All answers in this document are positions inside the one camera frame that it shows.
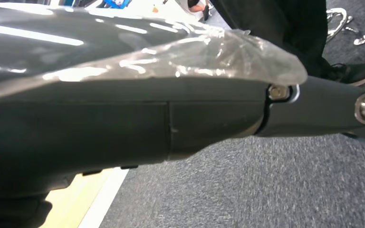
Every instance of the black shoe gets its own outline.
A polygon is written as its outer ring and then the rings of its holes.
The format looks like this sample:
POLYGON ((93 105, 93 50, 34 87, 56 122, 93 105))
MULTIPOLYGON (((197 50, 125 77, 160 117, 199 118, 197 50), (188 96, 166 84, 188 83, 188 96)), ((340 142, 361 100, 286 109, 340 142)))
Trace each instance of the black shoe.
POLYGON ((328 80, 353 86, 365 84, 365 64, 335 64, 328 73, 328 80))
POLYGON ((203 10, 203 20, 207 21, 209 19, 209 5, 205 6, 205 9, 203 10))

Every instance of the chrome metal stand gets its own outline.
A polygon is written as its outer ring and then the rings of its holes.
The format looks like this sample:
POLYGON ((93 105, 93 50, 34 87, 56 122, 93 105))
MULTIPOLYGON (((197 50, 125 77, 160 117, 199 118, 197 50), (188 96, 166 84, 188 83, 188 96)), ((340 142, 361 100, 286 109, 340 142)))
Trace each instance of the chrome metal stand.
POLYGON ((359 46, 365 44, 365 35, 363 35, 359 29, 346 26, 352 22, 354 18, 348 16, 347 11, 344 8, 332 8, 327 10, 327 22, 331 22, 334 17, 341 17, 341 20, 336 28, 328 30, 327 42, 331 41, 340 31, 349 31, 356 35, 356 39, 353 41, 354 45, 359 46))

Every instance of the gray carpet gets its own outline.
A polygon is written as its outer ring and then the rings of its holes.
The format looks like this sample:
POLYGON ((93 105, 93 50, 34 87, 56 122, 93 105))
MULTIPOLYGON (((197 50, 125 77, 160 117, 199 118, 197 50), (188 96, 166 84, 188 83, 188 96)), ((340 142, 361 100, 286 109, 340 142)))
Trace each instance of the gray carpet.
MULTIPOLYGON (((333 0, 365 32, 365 0, 333 0)), ((217 13, 210 24, 226 24, 217 13)), ((325 57, 365 61, 339 34, 325 57)), ((365 145, 341 135, 250 137, 131 170, 101 228, 365 227, 365 145)))

